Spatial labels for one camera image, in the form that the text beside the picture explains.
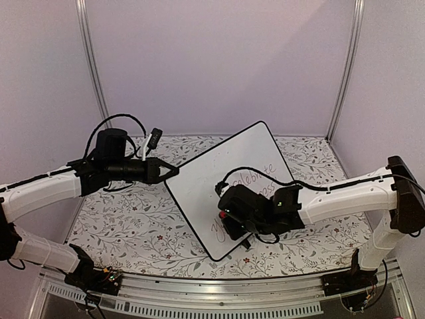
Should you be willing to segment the white dry-erase whiteboard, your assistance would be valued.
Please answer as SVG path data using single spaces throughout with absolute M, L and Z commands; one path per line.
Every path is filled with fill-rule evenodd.
M 277 182 L 293 177 L 272 133 L 263 121 L 243 129 L 179 168 L 165 182 L 186 222 L 213 261 L 221 261 L 240 240 L 233 241 L 218 217 L 219 196 L 214 187 L 226 179 L 231 186 L 244 185 L 267 198 Z

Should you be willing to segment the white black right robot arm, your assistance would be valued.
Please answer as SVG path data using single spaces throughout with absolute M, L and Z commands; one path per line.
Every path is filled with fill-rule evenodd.
M 256 237 L 303 229 L 324 219 L 366 211 L 383 210 L 371 238 L 354 253 L 351 270 L 343 284 L 356 290 L 378 269 L 381 261 L 405 235 L 424 228 L 424 189 L 399 156 L 387 165 L 358 178 L 327 185 L 303 181 L 281 182 L 270 196 L 256 193 L 242 184 L 230 185 L 223 178 L 215 185 L 219 196 L 220 220 L 233 240 L 250 233 Z

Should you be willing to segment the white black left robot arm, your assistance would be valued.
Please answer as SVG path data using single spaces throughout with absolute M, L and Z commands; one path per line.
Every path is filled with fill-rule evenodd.
M 155 185 L 179 173 L 179 168 L 162 159 L 150 157 L 163 132 L 152 129 L 140 147 L 126 154 L 133 140 L 122 129 L 96 131 L 96 142 L 82 158 L 30 179 L 1 187 L 1 260 L 28 261 L 61 270 L 75 286 L 94 288 L 98 281 L 109 281 L 111 272 L 98 270 L 94 261 L 79 246 L 52 242 L 20 230 L 15 221 L 55 203 L 85 197 L 113 181 Z

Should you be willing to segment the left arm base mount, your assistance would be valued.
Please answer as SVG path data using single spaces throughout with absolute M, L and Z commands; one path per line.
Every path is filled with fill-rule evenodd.
M 82 248 L 73 244 L 70 247 L 78 256 L 78 264 L 73 272 L 66 274 L 64 282 L 84 292 L 93 291 L 117 296 L 122 285 L 123 272 L 111 266 L 96 268 L 94 261 Z

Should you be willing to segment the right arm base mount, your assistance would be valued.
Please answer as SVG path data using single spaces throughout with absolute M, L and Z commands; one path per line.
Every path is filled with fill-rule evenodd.
M 361 270 L 359 265 L 359 249 L 353 253 L 351 266 L 348 270 L 325 274 L 320 279 L 326 296 L 366 288 L 378 282 L 377 269 Z

